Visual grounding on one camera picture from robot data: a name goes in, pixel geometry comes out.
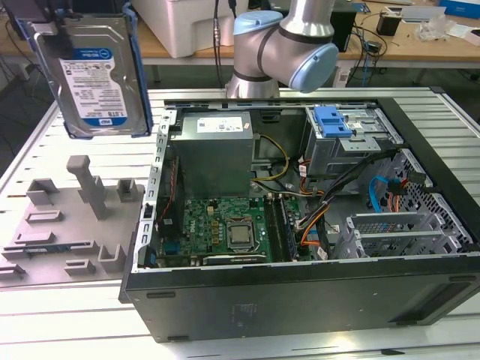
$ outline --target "wooden table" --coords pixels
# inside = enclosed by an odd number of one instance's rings
[[[421,5],[433,6],[434,3],[431,0],[425,0]],[[387,5],[368,2],[371,13],[358,14],[356,23],[375,32],[379,17],[370,15],[378,14],[385,9],[385,6]],[[448,18],[462,25],[480,27],[480,20],[457,16],[448,16]],[[422,42],[415,36],[417,26],[417,24],[401,22],[394,37],[384,37],[388,44],[388,51],[378,61],[377,66],[383,68],[480,68],[480,47],[473,46],[457,37],[450,37],[445,41]],[[365,33],[365,38],[382,42],[378,37],[369,33]],[[32,61],[36,61],[25,41],[18,40],[16,43],[25,54],[32,57]],[[139,23],[139,43],[144,65],[213,65],[215,63],[213,49],[197,51],[187,58],[171,58],[144,22]],[[352,36],[348,50],[338,56],[335,86],[345,86],[346,78],[350,70],[355,67],[361,52],[359,39]],[[8,39],[5,31],[5,19],[0,21],[0,54],[9,62],[26,62]],[[223,65],[233,64],[233,46],[222,46],[220,54]]]

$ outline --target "hard drive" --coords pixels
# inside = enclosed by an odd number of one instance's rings
[[[23,23],[71,138],[148,136],[152,111],[133,11],[62,17],[58,33]]]

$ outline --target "blue drive bay latch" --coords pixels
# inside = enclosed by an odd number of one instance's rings
[[[324,137],[352,137],[352,131],[345,125],[345,118],[335,106],[315,106],[313,113]]]

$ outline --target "ram slot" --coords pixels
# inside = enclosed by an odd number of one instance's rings
[[[275,199],[274,207],[280,233],[280,246],[283,249],[283,258],[286,261],[293,261],[297,258],[297,250],[284,199]]]
[[[271,259],[274,263],[282,262],[284,261],[284,258],[282,257],[282,249],[278,236],[277,221],[275,220],[275,210],[271,200],[265,198],[263,202],[263,211],[265,213]]]

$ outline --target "yellow wire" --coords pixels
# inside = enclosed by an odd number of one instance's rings
[[[282,148],[280,146],[280,144],[278,142],[276,142],[275,140],[273,140],[270,136],[260,134],[260,137],[264,137],[264,138],[270,140],[272,143],[274,143],[275,146],[278,147],[278,149],[282,152],[283,156],[285,157],[285,167],[277,175],[266,176],[265,178],[252,178],[251,180],[253,182],[267,182],[268,180],[275,180],[276,178],[280,178],[288,170],[288,165],[289,165],[288,154],[284,150],[284,148]]]

